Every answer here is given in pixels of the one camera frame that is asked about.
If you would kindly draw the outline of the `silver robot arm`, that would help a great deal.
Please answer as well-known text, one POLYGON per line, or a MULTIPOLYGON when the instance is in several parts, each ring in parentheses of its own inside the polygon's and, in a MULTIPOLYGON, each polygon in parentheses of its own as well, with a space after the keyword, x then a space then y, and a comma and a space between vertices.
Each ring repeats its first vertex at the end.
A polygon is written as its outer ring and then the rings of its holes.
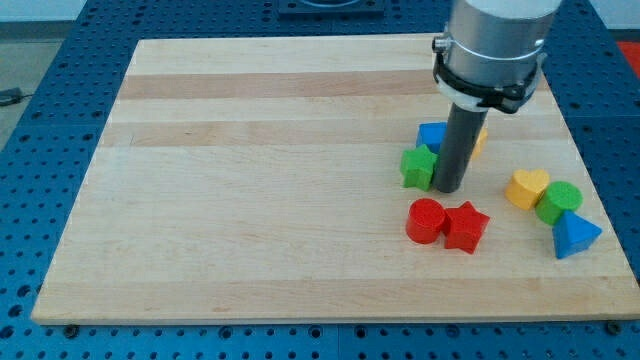
POLYGON ((561 0, 455 0, 432 40, 439 91, 469 112, 519 110, 535 92, 561 0))

